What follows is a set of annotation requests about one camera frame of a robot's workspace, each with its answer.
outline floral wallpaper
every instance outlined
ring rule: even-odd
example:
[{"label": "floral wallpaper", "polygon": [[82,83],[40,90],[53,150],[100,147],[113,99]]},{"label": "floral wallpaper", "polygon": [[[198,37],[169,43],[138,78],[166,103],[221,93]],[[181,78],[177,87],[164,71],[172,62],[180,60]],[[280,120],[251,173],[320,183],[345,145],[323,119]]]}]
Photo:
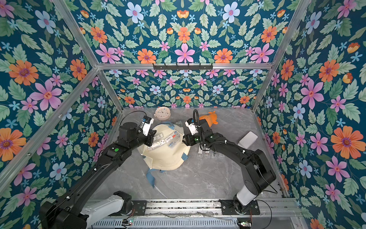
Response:
[{"label": "floral wallpaper", "polygon": [[267,72],[261,69],[106,71],[124,107],[250,108]]},{"label": "floral wallpaper", "polygon": [[0,228],[36,228],[40,206],[63,195],[95,164],[117,115],[96,77],[2,194]]},{"label": "floral wallpaper", "polygon": [[272,77],[258,120],[310,228],[364,229],[366,2],[315,5]]},{"label": "floral wallpaper", "polygon": [[299,1],[79,2],[73,15],[101,63],[264,63]]},{"label": "floral wallpaper", "polygon": [[1,171],[90,65],[49,1],[1,0],[0,37]]}]

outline metal grating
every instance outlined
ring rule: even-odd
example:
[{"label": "metal grating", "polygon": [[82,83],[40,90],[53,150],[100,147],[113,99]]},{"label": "metal grating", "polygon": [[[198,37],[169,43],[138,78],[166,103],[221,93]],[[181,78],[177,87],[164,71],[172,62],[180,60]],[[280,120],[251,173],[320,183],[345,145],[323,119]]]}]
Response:
[{"label": "metal grating", "polygon": [[[102,219],[93,224],[93,229],[102,228],[124,228],[121,226],[123,219],[108,218]],[[181,227],[207,227],[210,228],[236,228],[236,218],[226,220],[216,218],[196,218],[196,219],[165,219],[165,218],[137,218],[132,226],[128,228],[181,228]]]}]

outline cable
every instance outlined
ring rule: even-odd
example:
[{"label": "cable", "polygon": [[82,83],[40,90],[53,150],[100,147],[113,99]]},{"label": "cable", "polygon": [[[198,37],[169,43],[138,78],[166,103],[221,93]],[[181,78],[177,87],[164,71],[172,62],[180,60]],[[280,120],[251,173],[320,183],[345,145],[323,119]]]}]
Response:
[{"label": "cable", "polygon": [[262,229],[266,229],[266,228],[271,224],[271,221],[272,221],[272,209],[271,209],[271,207],[269,206],[269,204],[267,204],[267,203],[266,203],[266,201],[264,201],[264,200],[259,200],[259,201],[264,202],[264,203],[269,207],[269,210],[271,211],[271,219],[269,220],[268,225],[267,225],[267,226],[265,226],[264,228],[262,228]]}]

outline marble surface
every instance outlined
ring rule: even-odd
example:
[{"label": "marble surface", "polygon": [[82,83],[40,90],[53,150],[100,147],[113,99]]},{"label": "marble surface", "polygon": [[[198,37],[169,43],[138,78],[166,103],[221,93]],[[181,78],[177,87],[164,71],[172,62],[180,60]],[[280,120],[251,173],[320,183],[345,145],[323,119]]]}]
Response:
[{"label": "marble surface", "polygon": [[[136,109],[124,109],[124,114]],[[249,109],[232,108],[201,108],[199,115],[208,114],[215,110],[217,125],[211,128],[227,139],[238,143],[249,131],[258,135],[257,140],[249,147],[251,150],[265,150],[264,141],[258,133],[252,112]],[[148,116],[153,117],[155,108],[144,108]],[[193,109],[171,109],[168,121],[183,123],[192,117]],[[129,115],[124,122],[139,122],[142,112]],[[155,119],[153,126],[161,123]],[[174,199],[174,198],[233,198],[243,187],[243,177],[240,167],[229,158],[198,158],[198,145],[191,147],[188,159],[176,170],[160,173],[153,171],[155,188],[146,179],[148,166],[142,156],[135,149],[125,163],[113,172],[92,195],[91,199],[106,199],[116,191],[123,191],[133,199]],[[281,197],[278,182],[272,183],[278,194],[264,192],[260,197]]]}]

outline orange plush toy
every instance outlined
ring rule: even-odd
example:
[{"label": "orange plush toy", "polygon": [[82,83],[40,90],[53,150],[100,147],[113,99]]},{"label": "orange plush toy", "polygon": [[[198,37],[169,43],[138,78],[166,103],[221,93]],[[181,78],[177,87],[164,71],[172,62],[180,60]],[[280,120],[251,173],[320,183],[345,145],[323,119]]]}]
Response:
[{"label": "orange plush toy", "polygon": [[212,126],[212,124],[218,124],[218,122],[216,122],[217,120],[217,115],[215,114],[215,111],[214,112],[208,112],[209,115],[202,115],[199,119],[202,120],[202,119],[205,119],[209,125],[209,127]]}]

